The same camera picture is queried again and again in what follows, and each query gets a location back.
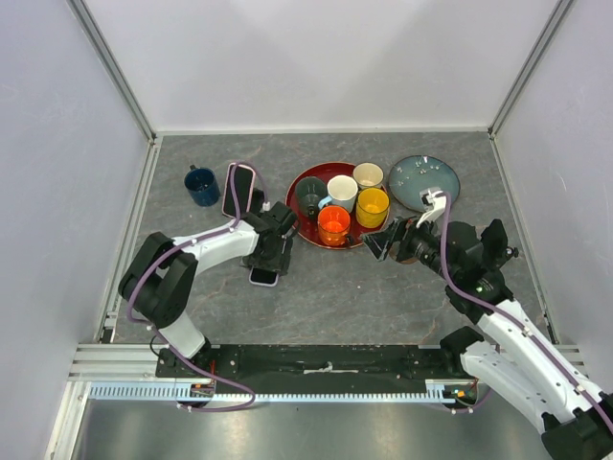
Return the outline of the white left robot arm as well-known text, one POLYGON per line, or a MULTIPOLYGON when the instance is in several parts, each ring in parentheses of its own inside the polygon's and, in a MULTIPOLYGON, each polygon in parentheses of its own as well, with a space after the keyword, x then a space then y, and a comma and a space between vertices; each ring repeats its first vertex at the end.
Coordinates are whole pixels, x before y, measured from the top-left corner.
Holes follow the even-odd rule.
POLYGON ((177 366, 190 377, 202 376, 211 362, 210 342, 186 313, 193 280, 232 259, 274 279, 284 276, 297 221, 291 208, 276 202, 267 210, 247 212, 199 234, 170 238, 152 233, 128 267, 118 292, 178 352, 177 366))

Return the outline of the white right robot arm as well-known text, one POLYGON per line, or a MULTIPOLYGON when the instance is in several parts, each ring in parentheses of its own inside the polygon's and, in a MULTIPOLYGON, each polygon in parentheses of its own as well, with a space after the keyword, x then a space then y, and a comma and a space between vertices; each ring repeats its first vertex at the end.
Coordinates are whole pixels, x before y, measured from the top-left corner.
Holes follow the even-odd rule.
POLYGON ((448 376, 476 378, 535 427, 554 459, 603 459, 612 453, 612 396, 587 378, 534 325, 507 287, 502 266, 517 256, 498 218, 482 232, 452 221, 395 218, 362 241, 380 261, 415 260, 445 279, 451 305, 470 321, 441 341, 448 376))

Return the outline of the black suction phone mount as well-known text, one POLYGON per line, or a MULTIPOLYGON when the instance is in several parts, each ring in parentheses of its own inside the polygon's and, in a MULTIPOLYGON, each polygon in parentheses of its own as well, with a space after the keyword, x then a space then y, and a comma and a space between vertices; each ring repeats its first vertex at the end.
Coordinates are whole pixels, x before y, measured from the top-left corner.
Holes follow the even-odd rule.
POLYGON ((495 218, 482 232, 482 261, 486 268, 499 269, 509 260, 519 256, 517 247, 509 246, 509 239, 501 219, 495 218))

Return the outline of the pink case phone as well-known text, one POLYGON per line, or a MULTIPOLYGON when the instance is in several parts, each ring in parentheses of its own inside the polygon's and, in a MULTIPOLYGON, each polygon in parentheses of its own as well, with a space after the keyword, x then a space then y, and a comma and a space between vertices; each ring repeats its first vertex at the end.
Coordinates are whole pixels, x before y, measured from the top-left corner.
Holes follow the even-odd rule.
POLYGON ((251 206, 254 192, 255 171, 235 162, 228 167, 223 194, 222 214, 230 219, 242 216, 251 206))

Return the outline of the lavender case phone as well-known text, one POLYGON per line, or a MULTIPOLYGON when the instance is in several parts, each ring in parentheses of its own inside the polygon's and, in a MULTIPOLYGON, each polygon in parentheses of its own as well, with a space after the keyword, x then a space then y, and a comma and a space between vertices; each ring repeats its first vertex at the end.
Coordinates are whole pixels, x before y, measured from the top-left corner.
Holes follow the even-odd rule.
POLYGON ((278 284, 279 274, 261 268, 252 267, 249 274, 249 283, 254 286, 273 288, 278 284))

